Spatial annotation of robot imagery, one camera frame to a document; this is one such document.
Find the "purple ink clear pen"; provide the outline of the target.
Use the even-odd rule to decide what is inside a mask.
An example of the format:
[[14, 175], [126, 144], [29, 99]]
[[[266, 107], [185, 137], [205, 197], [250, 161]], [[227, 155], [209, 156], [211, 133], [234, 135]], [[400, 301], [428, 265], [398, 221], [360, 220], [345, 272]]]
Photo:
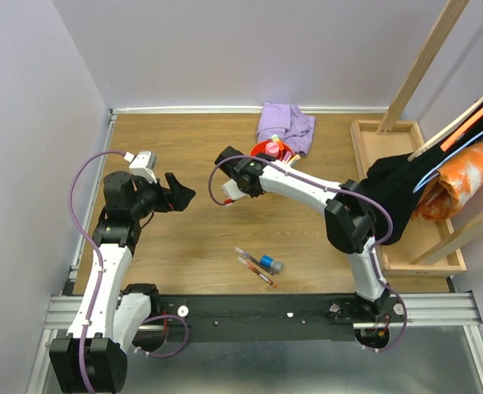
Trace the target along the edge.
[[240, 249], [239, 247], [235, 247], [234, 251], [239, 255], [243, 256], [244, 258], [248, 259], [250, 262], [255, 263], [259, 268], [262, 268], [267, 273], [270, 273], [271, 275], [275, 275], [274, 272], [272, 272], [269, 268], [265, 267], [259, 260], [255, 259], [252, 255], [248, 254], [247, 252]]

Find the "pink capped clear pencil tube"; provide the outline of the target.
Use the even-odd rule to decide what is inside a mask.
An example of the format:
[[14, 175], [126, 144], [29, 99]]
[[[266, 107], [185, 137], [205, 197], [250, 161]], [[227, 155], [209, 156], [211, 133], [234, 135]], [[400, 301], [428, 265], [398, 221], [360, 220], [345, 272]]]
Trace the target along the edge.
[[280, 156], [280, 145], [277, 142], [269, 141], [265, 145], [264, 153], [273, 158]]

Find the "red ink pen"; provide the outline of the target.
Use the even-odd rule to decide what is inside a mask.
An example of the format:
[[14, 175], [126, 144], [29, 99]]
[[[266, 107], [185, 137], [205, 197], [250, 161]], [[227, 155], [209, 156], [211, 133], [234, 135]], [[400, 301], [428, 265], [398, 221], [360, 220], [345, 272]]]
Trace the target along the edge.
[[261, 278], [269, 286], [271, 286], [273, 288], [277, 288], [277, 285], [268, 276], [266, 276], [265, 274], [263, 274], [262, 272], [260, 272], [252, 264], [248, 263], [245, 259], [243, 259], [242, 257], [238, 257], [236, 260], [241, 265], [243, 265], [246, 269], [248, 269], [251, 272], [255, 273], [259, 278]]

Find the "blue capped grey glue stick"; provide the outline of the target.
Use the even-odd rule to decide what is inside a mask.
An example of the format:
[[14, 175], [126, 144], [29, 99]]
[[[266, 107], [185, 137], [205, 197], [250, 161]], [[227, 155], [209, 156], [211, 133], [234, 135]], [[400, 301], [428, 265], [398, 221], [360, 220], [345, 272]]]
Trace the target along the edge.
[[283, 263], [270, 256], [263, 255], [260, 259], [261, 265], [273, 274], [279, 274], [283, 270]]

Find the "pink capped white marker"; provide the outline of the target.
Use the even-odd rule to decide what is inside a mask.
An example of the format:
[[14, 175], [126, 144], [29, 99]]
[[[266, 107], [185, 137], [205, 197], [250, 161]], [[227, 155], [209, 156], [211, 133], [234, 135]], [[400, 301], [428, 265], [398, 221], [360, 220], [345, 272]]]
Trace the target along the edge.
[[284, 157], [282, 158], [282, 161], [283, 162], [287, 162], [292, 156], [292, 153], [290, 151], [287, 151], [284, 155]]

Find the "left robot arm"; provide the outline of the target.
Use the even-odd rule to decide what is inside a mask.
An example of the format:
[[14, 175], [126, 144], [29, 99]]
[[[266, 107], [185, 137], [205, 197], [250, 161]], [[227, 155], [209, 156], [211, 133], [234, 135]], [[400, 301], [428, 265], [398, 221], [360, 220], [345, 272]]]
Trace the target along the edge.
[[184, 211], [195, 196], [171, 172], [167, 186], [151, 176], [112, 172], [103, 179], [105, 205], [89, 237], [93, 263], [79, 310], [49, 357], [65, 393], [118, 393], [125, 384], [127, 351], [139, 326], [162, 313], [155, 285], [123, 287], [142, 228], [151, 213]]

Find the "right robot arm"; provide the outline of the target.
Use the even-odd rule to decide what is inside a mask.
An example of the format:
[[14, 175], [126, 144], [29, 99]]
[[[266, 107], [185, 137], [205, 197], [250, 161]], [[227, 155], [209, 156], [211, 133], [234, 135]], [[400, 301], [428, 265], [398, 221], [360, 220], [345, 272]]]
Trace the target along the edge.
[[391, 237], [394, 223], [388, 211], [366, 196], [357, 182], [325, 181], [263, 153], [245, 155], [230, 146], [218, 155], [214, 170], [229, 177], [221, 187], [226, 200], [216, 200], [218, 205], [273, 193], [321, 214], [328, 241], [346, 254], [353, 274], [355, 293], [354, 306], [348, 308], [350, 315], [372, 322], [384, 314], [393, 291], [381, 272], [376, 247]]

